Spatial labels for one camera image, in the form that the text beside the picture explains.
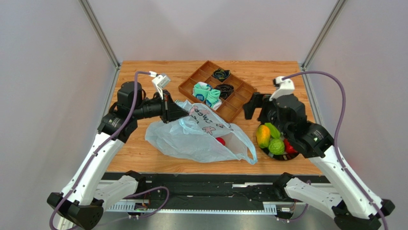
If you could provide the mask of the red apple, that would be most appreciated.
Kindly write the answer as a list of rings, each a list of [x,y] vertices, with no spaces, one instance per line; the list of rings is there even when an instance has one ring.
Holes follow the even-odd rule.
[[[223,146],[226,146],[226,142],[225,142],[225,140],[224,140],[223,138],[218,137],[218,138],[216,138],[216,140],[217,140],[220,144],[222,144]]]

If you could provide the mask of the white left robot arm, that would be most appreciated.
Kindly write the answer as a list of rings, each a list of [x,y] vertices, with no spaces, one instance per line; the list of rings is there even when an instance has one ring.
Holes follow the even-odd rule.
[[[135,171],[128,171],[116,182],[97,190],[112,159],[137,129],[138,121],[159,117],[167,124],[188,114],[173,101],[167,90],[156,92],[149,99],[139,82],[122,84],[117,102],[102,118],[84,162],[61,192],[49,195],[47,203],[57,214],[72,222],[74,229],[93,229],[103,213],[121,199],[148,193],[146,178]]]

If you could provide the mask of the light blue printed plastic bag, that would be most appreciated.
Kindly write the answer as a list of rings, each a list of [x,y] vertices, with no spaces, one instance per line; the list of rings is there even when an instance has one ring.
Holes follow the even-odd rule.
[[[236,124],[224,121],[202,103],[176,101],[189,115],[165,124],[151,123],[145,140],[167,156],[200,163],[245,160],[257,163],[256,148]],[[225,140],[226,146],[216,138]]]

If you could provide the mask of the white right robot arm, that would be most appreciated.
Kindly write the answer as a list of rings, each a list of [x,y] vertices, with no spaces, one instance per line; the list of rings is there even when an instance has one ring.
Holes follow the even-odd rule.
[[[342,230],[378,230],[385,227],[383,218],[395,209],[393,202],[381,199],[358,178],[335,148],[330,133],[322,125],[308,121],[305,105],[296,96],[290,94],[273,99],[269,94],[256,92],[243,105],[247,120],[252,119],[256,108],[261,109],[258,121],[274,125],[335,188],[335,192],[330,193],[285,172],[272,185],[276,196],[313,206],[330,216]]]

